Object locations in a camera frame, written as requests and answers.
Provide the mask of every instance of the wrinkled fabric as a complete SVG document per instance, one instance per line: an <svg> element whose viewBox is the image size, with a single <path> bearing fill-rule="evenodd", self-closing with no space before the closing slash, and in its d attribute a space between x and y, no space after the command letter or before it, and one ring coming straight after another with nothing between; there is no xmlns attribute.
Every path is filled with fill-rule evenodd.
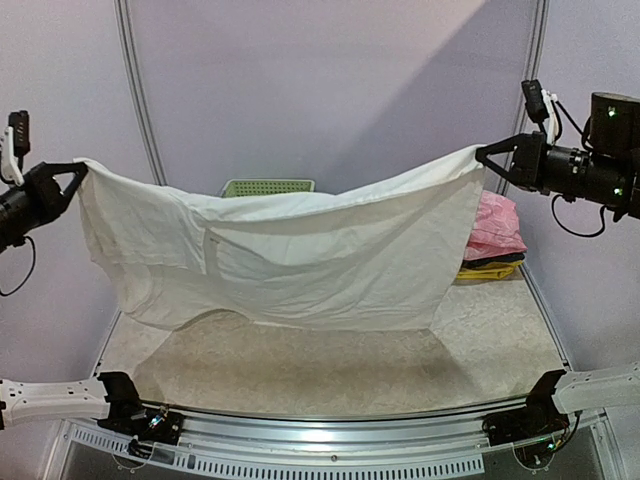
<svg viewBox="0 0 640 480"><path fill-rule="evenodd" d="M340 195L216 198L84 161L82 225L121 310L175 329L216 309L266 325L428 327L482 191L476 147Z"/></svg>
<svg viewBox="0 0 640 480"><path fill-rule="evenodd" d="M464 252L464 260L526 252L520 236L516 204L497 193L482 192L476 219Z"/></svg>

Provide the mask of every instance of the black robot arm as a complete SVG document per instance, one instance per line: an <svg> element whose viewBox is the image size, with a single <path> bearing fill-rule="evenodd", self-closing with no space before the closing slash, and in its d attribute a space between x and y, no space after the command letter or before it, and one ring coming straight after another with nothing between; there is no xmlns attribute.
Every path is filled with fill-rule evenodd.
<svg viewBox="0 0 640 480"><path fill-rule="evenodd" d="M549 116L541 113L543 90L534 80L523 82L523 91L527 113L542 130ZM640 100L592 94L591 117L579 132L583 149L550 144L539 131L479 148L476 160L523 190L584 198L612 210L614 221L627 213L640 218ZM509 169L490 158L504 153L513 153Z"/></svg>
<svg viewBox="0 0 640 480"><path fill-rule="evenodd" d="M28 125L26 111L13 112L9 116L12 137L3 144L3 161L9 156L17 157L20 170L30 147ZM64 174L72 174L73 178L61 189L55 177ZM86 174L84 163L40 163L24 175L20 185L3 178L9 190L0 196L0 253L8 246L23 245L30 230L62 215Z"/></svg>

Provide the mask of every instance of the pink cloth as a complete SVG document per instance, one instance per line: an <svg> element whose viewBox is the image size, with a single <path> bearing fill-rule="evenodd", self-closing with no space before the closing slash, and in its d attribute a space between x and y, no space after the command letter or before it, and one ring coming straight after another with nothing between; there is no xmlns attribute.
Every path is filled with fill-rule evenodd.
<svg viewBox="0 0 640 480"><path fill-rule="evenodd" d="M482 192L464 259L479 260L526 250L516 204L497 193Z"/></svg>

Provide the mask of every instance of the green basket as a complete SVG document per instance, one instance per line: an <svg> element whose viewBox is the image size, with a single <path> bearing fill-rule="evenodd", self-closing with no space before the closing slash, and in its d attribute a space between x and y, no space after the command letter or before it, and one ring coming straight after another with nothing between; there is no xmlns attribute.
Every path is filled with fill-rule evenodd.
<svg viewBox="0 0 640 480"><path fill-rule="evenodd" d="M313 180L229 180L223 198L274 195L277 193L313 192Z"/></svg>

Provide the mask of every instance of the yellow cloth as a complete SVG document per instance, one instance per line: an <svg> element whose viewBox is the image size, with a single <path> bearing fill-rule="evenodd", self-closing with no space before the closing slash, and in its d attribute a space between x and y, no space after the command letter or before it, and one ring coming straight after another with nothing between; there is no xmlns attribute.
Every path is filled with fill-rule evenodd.
<svg viewBox="0 0 640 480"><path fill-rule="evenodd" d="M456 278L458 280L502 280L511 275L523 261L491 262L478 268L461 268Z"/></svg>

